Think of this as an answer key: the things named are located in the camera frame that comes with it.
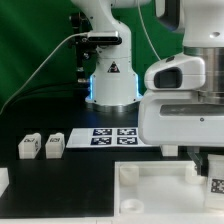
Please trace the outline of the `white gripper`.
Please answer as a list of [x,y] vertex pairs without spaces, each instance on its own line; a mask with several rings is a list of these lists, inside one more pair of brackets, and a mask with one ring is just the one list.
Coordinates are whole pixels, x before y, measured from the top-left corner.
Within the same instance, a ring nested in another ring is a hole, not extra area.
[[149,145],[188,146],[187,153],[202,175],[202,147],[224,147],[224,107],[199,101],[205,62],[183,53],[151,65],[140,102],[138,133]]

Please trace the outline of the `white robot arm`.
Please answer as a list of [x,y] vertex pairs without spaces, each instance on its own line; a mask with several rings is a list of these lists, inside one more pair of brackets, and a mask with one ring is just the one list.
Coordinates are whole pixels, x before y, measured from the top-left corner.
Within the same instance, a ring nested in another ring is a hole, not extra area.
[[[87,105],[120,111],[138,104],[142,142],[163,150],[185,146],[197,172],[209,174],[209,160],[196,151],[224,147],[224,0],[71,1],[92,25],[85,42],[94,44],[98,55]],[[131,32],[111,10],[150,1],[164,26],[184,34],[183,51],[147,69],[141,95],[132,69]]]

